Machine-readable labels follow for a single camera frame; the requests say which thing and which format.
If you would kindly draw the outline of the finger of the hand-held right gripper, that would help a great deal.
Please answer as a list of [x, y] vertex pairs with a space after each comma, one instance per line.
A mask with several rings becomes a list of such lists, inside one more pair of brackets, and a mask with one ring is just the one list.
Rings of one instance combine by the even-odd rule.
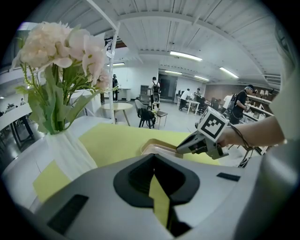
[[176, 147], [176, 151], [179, 154], [201, 154], [207, 152], [206, 138], [200, 132], [195, 131]]

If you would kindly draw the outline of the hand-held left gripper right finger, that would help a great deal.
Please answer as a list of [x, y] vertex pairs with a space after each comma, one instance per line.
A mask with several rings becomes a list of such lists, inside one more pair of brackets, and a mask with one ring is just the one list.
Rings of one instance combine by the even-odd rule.
[[190, 202], [200, 186], [195, 172], [159, 154], [154, 155], [154, 174], [171, 204]]

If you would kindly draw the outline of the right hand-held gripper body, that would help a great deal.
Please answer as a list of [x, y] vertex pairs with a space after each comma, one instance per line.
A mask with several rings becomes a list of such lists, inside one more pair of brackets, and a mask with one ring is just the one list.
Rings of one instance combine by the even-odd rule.
[[218, 139], [226, 129], [228, 121], [218, 111], [208, 106], [201, 116], [195, 135], [195, 153], [206, 153], [216, 160], [228, 155], [218, 143]]

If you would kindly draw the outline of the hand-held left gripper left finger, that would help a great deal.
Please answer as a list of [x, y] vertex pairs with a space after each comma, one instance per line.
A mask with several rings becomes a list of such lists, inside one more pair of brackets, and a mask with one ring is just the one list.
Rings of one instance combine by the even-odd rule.
[[153, 208], [149, 197], [150, 183], [154, 175], [154, 155], [148, 154], [121, 169], [113, 179], [117, 195], [126, 203], [138, 208]]

